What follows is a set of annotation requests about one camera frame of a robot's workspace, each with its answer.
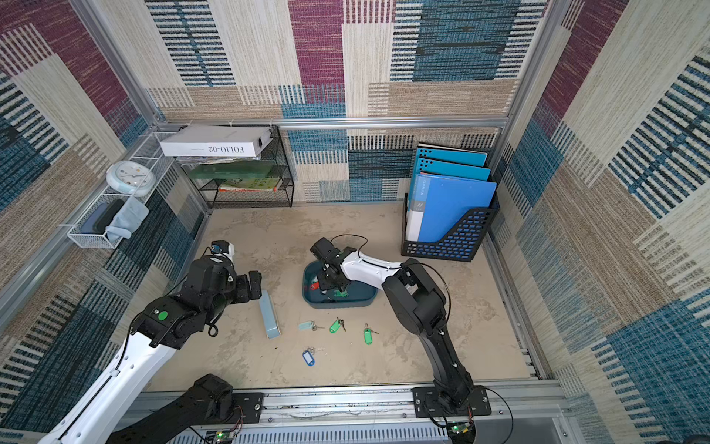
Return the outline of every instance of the blue binder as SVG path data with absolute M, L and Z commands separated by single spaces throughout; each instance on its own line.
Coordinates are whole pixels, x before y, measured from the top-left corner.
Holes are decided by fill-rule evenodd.
M 414 175 L 417 173 L 424 172 L 425 169 L 431 168 L 432 170 L 427 170 L 427 173 L 432 174 L 445 174 L 445 175 L 455 175 L 458 177 L 488 180 L 488 176 L 491 171 L 487 168 L 482 168 L 482 170 L 466 170 L 465 168 L 459 168 L 458 166 L 449 166 L 448 162 L 462 164 L 463 166 L 476 166 L 482 167 L 486 162 L 486 157 L 488 154 L 480 153 L 478 151 L 464 151 L 455 148 L 437 147 L 435 145 L 419 144 L 417 147 L 417 155 L 414 159 L 414 171 L 412 173 L 412 181 L 409 185 L 409 196 L 410 202 L 412 201 L 412 195 L 414 194 Z M 436 160 L 443 161 L 445 163 L 428 163 L 422 162 L 422 159 L 426 160 Z
M 486 162 L 488 154 L 480 153 L 478 151 L 463 151 L 419 146 L 419 148 L 417 148 L 417 157 L 482 167 Z
M 471 208 L 490 207 L 495 182 L 418 173 L 407 212 L 408 241 L 437 242 Z

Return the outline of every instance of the beige floor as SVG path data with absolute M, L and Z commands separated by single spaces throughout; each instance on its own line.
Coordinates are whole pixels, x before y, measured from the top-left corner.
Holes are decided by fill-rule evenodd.
M 215 211 L 202 249 L 213 240 L 230 241 L 236 246 L 238 273 L 261 271 L 281 336 L 266 337 L 257 302 L 230 305 L 218 323 L 219 335 L 193 335 L 148 390 L 184 390 L 207 373 L 239 388 L 431 381 L 422 345 L 396 320 L 382 291 L 364 308 L 315 310 L 301 296 L 303 269 L 314 260 L 309 248 L 320 237 L 362 234 L 370 239 L 364 253 L 404 260 L 398 253 L 401 217 L 399 203 Z M 335 244 L 342 248 L 346 242 L 357 247 L 361 240 L 341 237 Z M 428 262 L 452 292 L 449 332 L 472 377 L 528 377 L 483 250 L 470 264 Z M 336 317 L 345 320 L 346 332 L 297 328 L 308 320 L 328 327 Z M 379 332 L 372 345 L 363 340 L 365 323 Z M 306 347 L 317 348 L 313 367 L 303 362 Z

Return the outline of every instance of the black file holder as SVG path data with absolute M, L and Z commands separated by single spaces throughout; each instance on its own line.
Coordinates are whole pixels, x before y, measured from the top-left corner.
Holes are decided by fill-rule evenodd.
M 470 262 L 481 246 L 493 219 L 500 209 L 493 195 L 490 208 L 471 208 L 438 242 L 406 240 L 408 195 L 404 197 L 402 214 L 402 256 Z

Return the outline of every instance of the vent grille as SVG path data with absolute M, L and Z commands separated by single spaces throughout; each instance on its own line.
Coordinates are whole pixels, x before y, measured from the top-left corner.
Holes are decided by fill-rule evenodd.
M 203 436 L 208 431 L 201 431 Z M 234 444 L 347 444 L 347 443 L 441 443 L 446 433 L 433 425 L 368 424 L 356 426 L 306 426 L 244 429 Z M 192 431 L 182 432 L 169 444 L 200 444 Z

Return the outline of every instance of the round white clock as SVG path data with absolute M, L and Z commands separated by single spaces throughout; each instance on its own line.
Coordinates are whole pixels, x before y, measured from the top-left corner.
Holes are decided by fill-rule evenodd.
M 116 162 L 106 172 L 106 182 L 119 193 L 143 197 L 155 185 L 155 175 L 150 168 L 133 161 Z

